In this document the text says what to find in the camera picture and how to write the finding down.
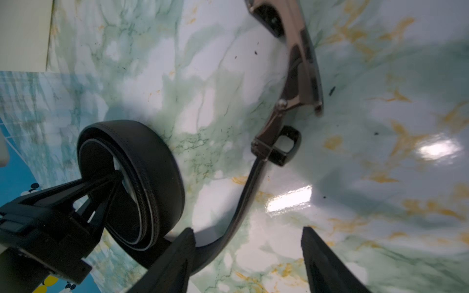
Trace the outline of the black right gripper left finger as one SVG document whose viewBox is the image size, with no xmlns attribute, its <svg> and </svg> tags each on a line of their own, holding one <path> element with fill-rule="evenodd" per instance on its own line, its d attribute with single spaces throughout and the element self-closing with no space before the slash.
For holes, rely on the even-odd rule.
<svg viewBox="0 0 469 293">
<path fill-rule="evenodd" d="M 129 292 L 185 293 L 194 258 L 194 232 L 186 228 Z"/>
</svg>

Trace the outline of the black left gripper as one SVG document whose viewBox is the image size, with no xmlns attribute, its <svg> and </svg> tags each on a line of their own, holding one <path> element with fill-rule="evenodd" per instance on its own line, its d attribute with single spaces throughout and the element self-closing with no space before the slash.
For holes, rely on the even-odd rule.
<svg viewBox="0 0 469 293">
<path fill-rule="evenodd" d="M 83 258 L 104 227 L 108 205 L 123 179 L 120 171 L 99 173 L 22 196 L 1 207 L 1 244 L 80 284 L 92 267 Z"/>
</svg>

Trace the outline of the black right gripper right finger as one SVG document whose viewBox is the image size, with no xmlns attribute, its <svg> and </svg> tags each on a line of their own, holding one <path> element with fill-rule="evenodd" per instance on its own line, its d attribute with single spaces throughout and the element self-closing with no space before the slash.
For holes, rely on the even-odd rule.
<svg viewBox="0 0 469 293">
<path fill-rule="evenodd" d="M 304 227 L 301 247 L 313 293 L 370 293 L 311 227 Z"/>
</svg>

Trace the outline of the black leather belt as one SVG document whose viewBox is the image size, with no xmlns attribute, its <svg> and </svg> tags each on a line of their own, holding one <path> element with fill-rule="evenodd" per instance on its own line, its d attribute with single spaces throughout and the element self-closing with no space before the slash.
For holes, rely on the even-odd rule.
<svg viewBox="0 0 469 293">
<path fill-rule="evenodd" d="M 279 99 L 251 151 L 255 162 L 225 233 L 212 243 L 195 246 L 191 275 L 209 265 L 232 240 L 258 189 L 265 164 L 284 166 L 299 150 L 301 133 L 285 124 L 288 112 L 312 106 L 324 111 L 316 54 L 298 1 L 248 1 L 249 13 L 273 36 L 285 37 L 289 49 L 288 74 Z M 94 123 L 79 135 L 78 163 L 83 179 L 114 171 L 115 163 L 129 181 L 119 184 L 105 227 L 118 245 L 140 265 L 150 268 L 173 243 L 166 234 L 182 216 L 183 180 L 169 147 L 142 123 L 113 120 Z"/>
</svg>

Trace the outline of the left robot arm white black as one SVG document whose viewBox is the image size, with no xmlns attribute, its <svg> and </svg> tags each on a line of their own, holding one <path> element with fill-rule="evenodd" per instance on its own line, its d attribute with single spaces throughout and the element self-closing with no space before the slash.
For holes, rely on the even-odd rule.
<svg viewBox="0 0 469 293">
<path fill-rule="evenodd" d="M 1 292 L 31 293 L 49 275 L 80 284 L 123 179 L 112 171 L 23 195 L 1 206 Z"/>
</svg>

